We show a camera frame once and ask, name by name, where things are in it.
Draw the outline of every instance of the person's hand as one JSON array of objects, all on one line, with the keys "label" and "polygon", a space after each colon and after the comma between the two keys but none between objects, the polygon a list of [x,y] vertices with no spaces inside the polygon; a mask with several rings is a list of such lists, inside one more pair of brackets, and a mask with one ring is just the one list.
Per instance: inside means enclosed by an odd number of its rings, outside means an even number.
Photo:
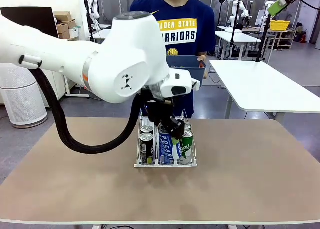
[{"label": "person's hand", "polygon": [[[199,62],[205,62],[206,59],[207,59],[207,56],[205,56],[205,55],[201,55],[201,56],[198,57],[198,61],[199,61]],[[205,72],[204,72],[203,79],[207,79],[207,78],[208,78],[208,72],[205,71]]]}]

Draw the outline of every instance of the soda can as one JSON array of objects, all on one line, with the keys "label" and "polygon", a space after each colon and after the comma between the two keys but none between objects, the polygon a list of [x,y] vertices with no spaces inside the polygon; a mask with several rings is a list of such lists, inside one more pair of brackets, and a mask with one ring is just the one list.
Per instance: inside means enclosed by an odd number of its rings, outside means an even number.
[{"label": "soda can", "polygon": [[192,162],[192,145],[194,133],[191,130],[185,130],[181,139],[182,157],[178,160],[181,165],[187,165]]},{"label": "soda can", "polygon": [[185,130],[192,130],[192,126],[190,122],[185,122],[184,123],[184,129]]},{"label": "soda can", "polygon": [[154,163],[154,135],[143,133],[140,135],[140,157],[143,165],[152,165]]},{"label": "soda can", "polygon": [[154,134],[154,127],[152,125],[143,125],[140,128],[140,133],[151,133],[152,135]]},{"label": "soda can", "polygon": [[160,125],[159,131],[159,163],[172,165],[182,156],[180,140],[172,138],[165,128]]}]

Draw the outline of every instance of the blue pocari can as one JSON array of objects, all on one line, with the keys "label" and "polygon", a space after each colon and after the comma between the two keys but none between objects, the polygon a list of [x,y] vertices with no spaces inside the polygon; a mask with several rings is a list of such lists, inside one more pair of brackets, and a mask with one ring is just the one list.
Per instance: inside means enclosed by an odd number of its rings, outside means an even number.
[{"label": "blue pocari can", "polygon": [[182,156],[180,140],[172,138],[165,128],[160,125],[159,131],[159,163],[172,165]]}]

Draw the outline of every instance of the black corrugated hose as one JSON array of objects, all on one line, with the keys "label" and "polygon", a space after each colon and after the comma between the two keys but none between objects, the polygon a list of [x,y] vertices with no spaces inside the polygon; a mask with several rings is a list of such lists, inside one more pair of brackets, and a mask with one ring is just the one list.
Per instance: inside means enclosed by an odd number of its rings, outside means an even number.
[{"label": "black corrugated hose", "polygon": [[104,145],[89,146],[81,144],[71,136],[68,130],[65,112],[62,109],[46,75],[43,73],[41,69],[30,69],[29,71],[35,77],[36,81],[38,82],[39,86],[41,87],[44,93],[46,100],[48,101],[50,108],[52,109],[52,114],[56,123],[56,128],[62,142],[71,150],[77,153],[91,155],[106,153],[124,143],[134,131],[139,118],[141,107],[143,105],[141,95],[139,94],[137,94],[133,100],[128,124],[126,125],[124,131],[116,139]]}]

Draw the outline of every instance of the cardboard box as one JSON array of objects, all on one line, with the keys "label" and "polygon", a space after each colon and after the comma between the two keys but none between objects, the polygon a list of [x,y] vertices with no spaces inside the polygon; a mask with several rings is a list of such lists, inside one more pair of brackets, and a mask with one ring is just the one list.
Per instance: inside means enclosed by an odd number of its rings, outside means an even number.
[{"label": "cardboard box", "polygon": [[67,31],[65,31],[64,33],[59,33],[59,38],[64,39],[64,40],[70,39],[69,29]]},{"label": "cardboard box", "polygon": [[76,21],[74,19],[70,21],[63,21],[62,23],[67,24],[69,29],[75,28],[77,26]]},{"label": "cardboard box", "polygon": [[72,20],[70,11],[55,11],[53,14],[61,22],[70,22]]},{"label": "cardboard box", "polygon": [[70,38],[78,38],[79,37],[79,28],[75,27],[72,29],[69,29]]},{"label": "cardboard box", "polygon": [[59,34],[69,31],[68,24],[58,24],[56,25]]}]

